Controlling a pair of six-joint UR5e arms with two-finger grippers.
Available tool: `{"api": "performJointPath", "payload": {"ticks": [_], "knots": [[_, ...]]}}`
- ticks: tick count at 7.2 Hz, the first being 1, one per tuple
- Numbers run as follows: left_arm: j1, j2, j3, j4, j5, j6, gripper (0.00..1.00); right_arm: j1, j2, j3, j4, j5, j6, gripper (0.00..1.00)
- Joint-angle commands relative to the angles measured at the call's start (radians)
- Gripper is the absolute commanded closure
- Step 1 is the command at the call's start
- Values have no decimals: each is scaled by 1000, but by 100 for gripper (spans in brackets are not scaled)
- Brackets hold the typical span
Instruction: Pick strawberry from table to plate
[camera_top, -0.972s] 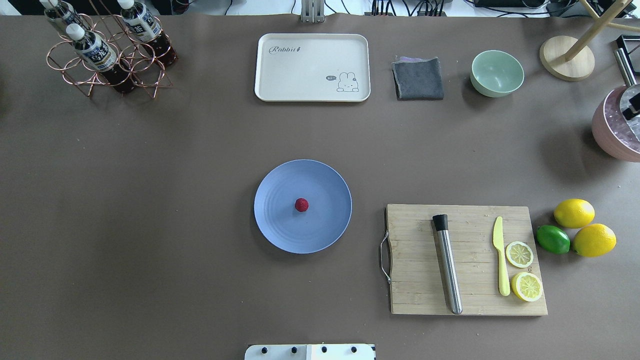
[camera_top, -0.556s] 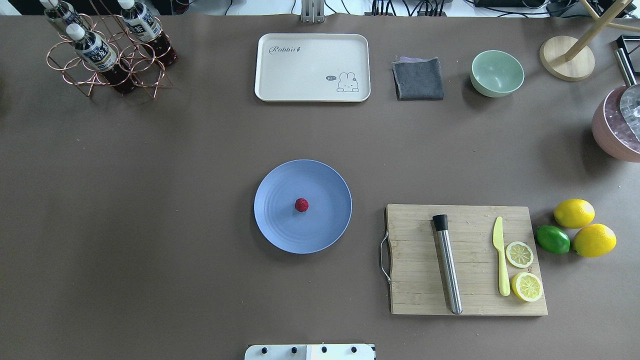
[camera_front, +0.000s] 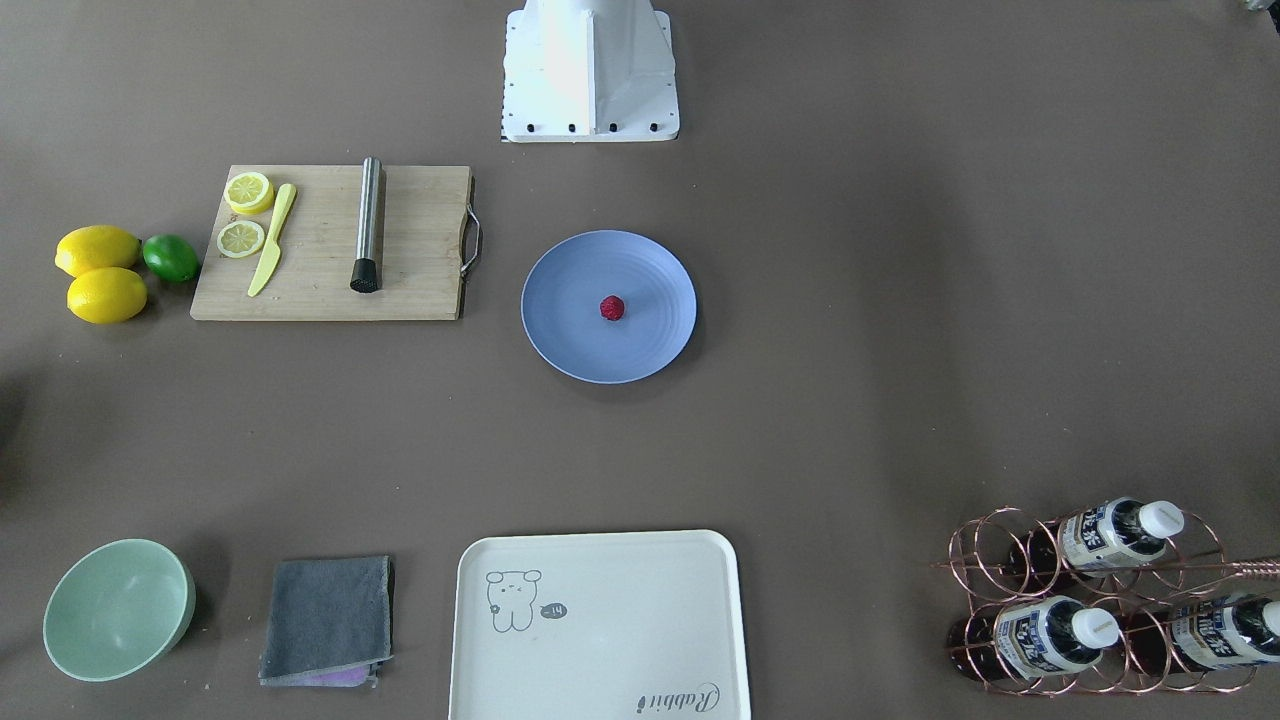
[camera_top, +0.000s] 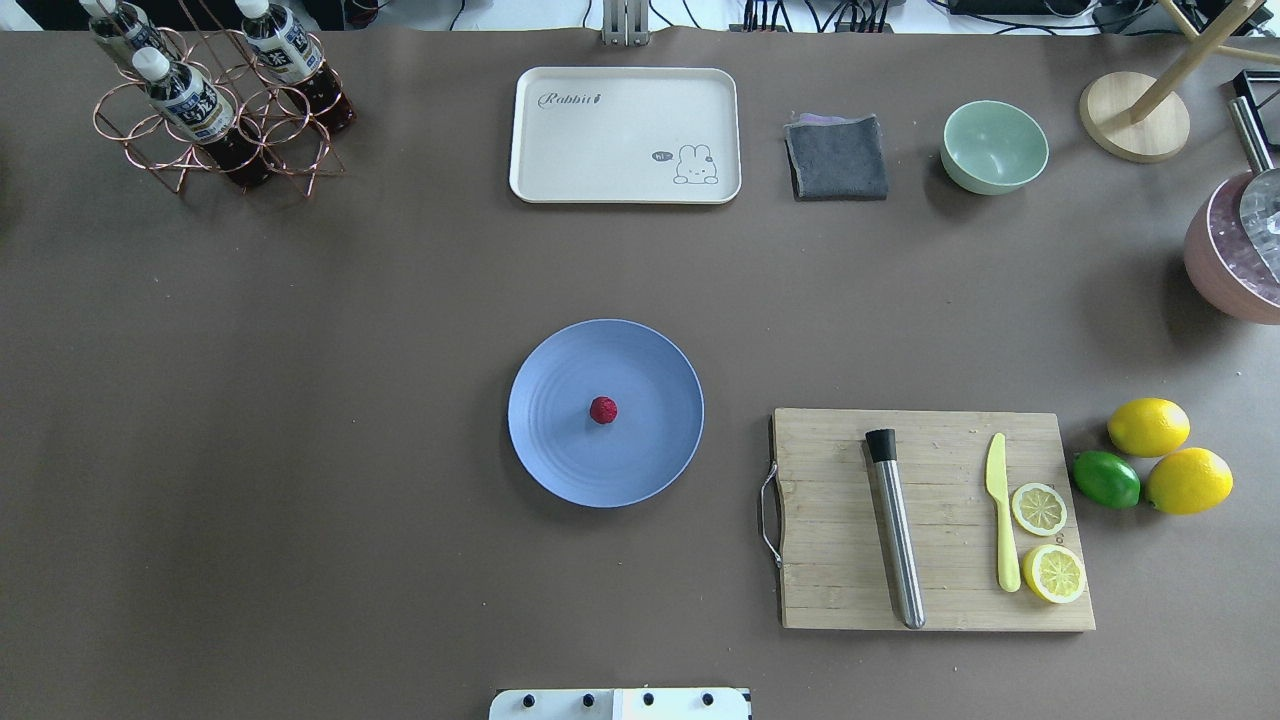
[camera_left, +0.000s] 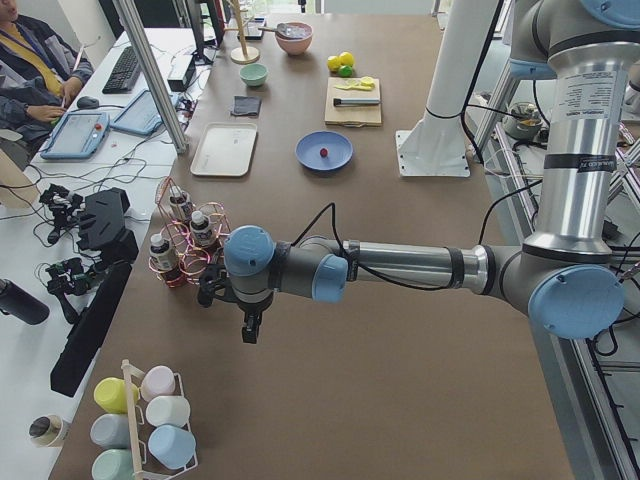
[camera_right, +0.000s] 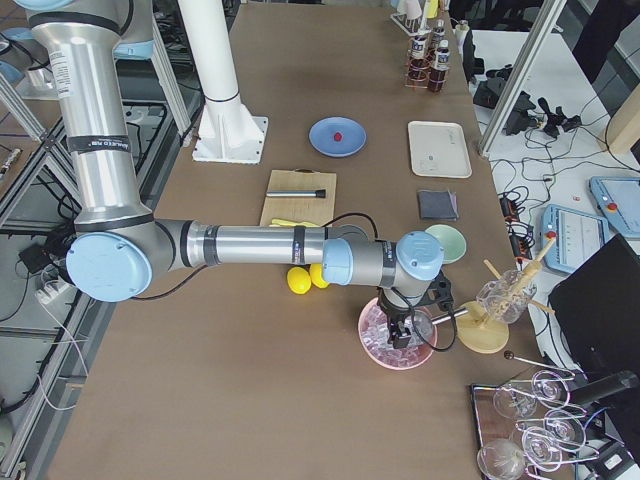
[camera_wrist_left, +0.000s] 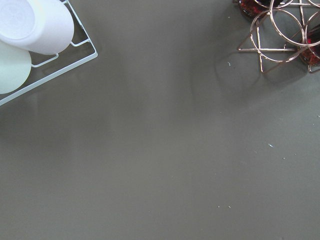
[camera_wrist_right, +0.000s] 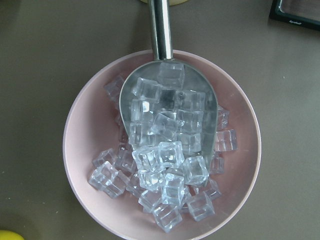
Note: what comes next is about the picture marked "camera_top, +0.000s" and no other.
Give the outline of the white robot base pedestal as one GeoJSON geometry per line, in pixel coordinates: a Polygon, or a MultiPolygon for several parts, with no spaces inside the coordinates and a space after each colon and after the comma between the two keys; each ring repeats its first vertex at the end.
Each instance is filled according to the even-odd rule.
{"type": "Polygon", "coordinates": [[[751,719],[749,689],[639,687],[508,689],[495,694],[489,719],[751,719]]]}

